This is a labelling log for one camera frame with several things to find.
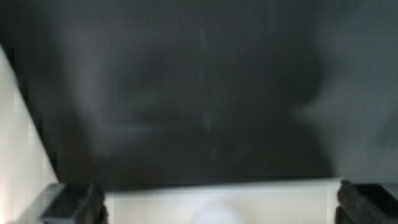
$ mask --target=dark fabric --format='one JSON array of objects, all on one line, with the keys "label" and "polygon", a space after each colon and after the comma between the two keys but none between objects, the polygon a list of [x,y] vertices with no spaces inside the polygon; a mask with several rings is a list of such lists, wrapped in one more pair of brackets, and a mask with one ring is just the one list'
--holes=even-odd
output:
[{"label": "dark fabric", "polygon": [[298,112],[360,4],[1,1],[0,41],[63,182],[131,190],[333,175]]}]

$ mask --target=dark panel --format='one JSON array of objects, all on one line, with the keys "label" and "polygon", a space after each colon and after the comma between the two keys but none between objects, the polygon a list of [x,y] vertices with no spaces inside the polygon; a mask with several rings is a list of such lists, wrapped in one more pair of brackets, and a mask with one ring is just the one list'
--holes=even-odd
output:
[{"label": "dark panel", "polygon": [[1,1],[0,38],[63,182],[106,189],[331,175],[296,110],[321,1]]}]

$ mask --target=light surface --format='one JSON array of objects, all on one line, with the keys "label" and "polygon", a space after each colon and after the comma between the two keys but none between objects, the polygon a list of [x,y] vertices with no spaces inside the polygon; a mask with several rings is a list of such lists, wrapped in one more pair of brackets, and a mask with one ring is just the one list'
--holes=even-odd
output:
[{"label": "light surface", "polygon": [[54,174],[0,48],[0,224],[10,223]]},{"label": "light surface", "polygon": [[109,223],[331,224],[339,179],[106,195]]}]

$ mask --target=white floor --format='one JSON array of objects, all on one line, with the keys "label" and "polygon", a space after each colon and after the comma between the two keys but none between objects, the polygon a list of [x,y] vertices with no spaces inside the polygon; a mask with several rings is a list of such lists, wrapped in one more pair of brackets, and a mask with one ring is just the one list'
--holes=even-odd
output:
[{"label": "white floor", "polygon": [[109,223],[331,224],[339,179],[108,194]]}]

